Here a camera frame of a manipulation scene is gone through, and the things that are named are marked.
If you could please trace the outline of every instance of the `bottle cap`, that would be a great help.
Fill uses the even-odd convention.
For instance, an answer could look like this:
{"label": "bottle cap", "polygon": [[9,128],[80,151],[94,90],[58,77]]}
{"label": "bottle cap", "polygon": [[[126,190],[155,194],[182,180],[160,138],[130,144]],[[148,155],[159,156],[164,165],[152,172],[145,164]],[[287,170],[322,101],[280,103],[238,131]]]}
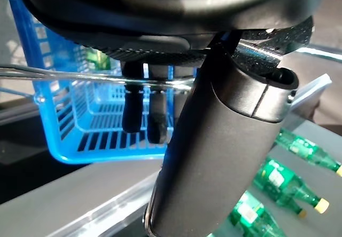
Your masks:
{"label": "bottle cap", "polygon": [[329,202],[325,199],[320,199],[318,204],[315,206],[315,210],[317,210],[318,213],[323,214],[329,207]]}
{"label": "bottle cap", "polygon": [[299,213],[298,213],[298,217],[299,218],[306,218],[306,210],[302,209]]}
{"label": "bottle cap", "polygon": [[338,170],[336,171],[336,174],[342,177],[342,166],[338,168]]}

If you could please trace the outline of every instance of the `metal wire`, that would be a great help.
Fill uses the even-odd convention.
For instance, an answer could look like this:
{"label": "metal wire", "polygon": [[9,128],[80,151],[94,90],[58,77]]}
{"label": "metal wire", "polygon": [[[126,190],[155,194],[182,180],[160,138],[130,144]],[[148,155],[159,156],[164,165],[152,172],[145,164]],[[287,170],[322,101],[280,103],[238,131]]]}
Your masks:
{"label": "metal wire", "polygon": [[9,80],[31,80],[31,81],[55,81],[55,80],[78,80],[93,82],[109,82],[121,85],[158,86],[162,88],[173,88],[178,90],[190,90],[194,77],[177,78],[173,80],[151,80],[118,77],[110,74],[97,73],[69,73],[54,70],[31,68],[21,65],[0,65],[0,78]]}

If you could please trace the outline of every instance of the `blue plastic basket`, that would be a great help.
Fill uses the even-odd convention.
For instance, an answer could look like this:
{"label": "blue plastic basket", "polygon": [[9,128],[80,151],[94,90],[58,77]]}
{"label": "blue plastic basket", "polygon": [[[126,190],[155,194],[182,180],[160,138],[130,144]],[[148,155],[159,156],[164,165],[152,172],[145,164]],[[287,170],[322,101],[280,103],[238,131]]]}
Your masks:
{"label": "blue plastic basket", "polygon": [[[69,72],[89,70],[82,46],[45,28],[21,0],[10,0],[10,4],[29,67]],[[57,160],[78,164],[164,156],[166,145],[153,145],[147,141],[148,88],[144,89],[142,128],[135,134],[122,131],[123,86],[86,81],[41,81],[35,82],[34,88],[49,150]],[[170,107],[171,91],[167,97]],[[171,115],[168,115],[168,130],[171,136]]]}

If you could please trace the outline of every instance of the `bottle label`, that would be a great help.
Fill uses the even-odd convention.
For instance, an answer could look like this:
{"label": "bottle label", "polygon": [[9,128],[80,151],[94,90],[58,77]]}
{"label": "bottle label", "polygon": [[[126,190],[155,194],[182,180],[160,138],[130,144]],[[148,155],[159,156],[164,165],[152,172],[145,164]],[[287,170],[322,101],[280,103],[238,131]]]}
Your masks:
{"label": "bottle label", "polygon": [[274,169],[271,174],[269,174],[268,179],[271,181],[271,183],[279,188],[284,183],[284,177],[282,174],[279,173],[277,169]]}
{"label": "bottle label", "polygon": [[296,137],[289,147],[289,150],[303,159],[309,159],[315,152],[317,146],[310,140]]}
{"label": "bottle label", "polygon": [[256,213],[248,204],[242,203],[237,209],[237,212],[249,223],[252,224],[258,217]]}
{"label": "bottle label", "polygon": [[236,204],[234,210],[241,215],[240,223],[246,227],[251,227],[253,222],[265,209],[260,201],[246,191]]}
{"label": "bottle label", "polygon": [[289,168],[281,165],[275,160],[268,161],[262,169],[261,179],[271,183],[276,188],[282,190],[295,176],[294,172]]}

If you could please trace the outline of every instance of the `green glass bottle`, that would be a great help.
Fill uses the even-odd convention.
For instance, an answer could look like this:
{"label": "green glass bottle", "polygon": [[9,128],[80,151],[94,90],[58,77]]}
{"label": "green glass bottle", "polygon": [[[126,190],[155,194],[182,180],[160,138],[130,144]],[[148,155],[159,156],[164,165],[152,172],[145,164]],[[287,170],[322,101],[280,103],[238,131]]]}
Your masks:
{"label": "green glass bottle", "polygon": [[321,214],[329,206],[328,201],[318,197],[291,169],[269,157],[259,169],[253,183],[279,206],[293,210],[299,217],[303,217],[303,213],[293,199],[309,203]]}
{"label": "green glass bottle", "polygon": [[92,48],[87,49],[86,60],[94,64],[93,66],[94,70],[110,70],[111,69],[110,58],[106,54],[96,49],[92,49]]}
{"label": "green glass bottle", "polygon": [[240,228],[244,237],[285,237],[272,215],[248,191],[242,195],[226,221],[208,237],[227,236],[225,225],[229,223]]}
{"label": "green glass bottle", "polygon": [[297,136],[286,129],[281,129],[276,138],[276,144],[303,160],[330,169],[342,177],[341,163],[334,160],[325,150],[310,140]]}

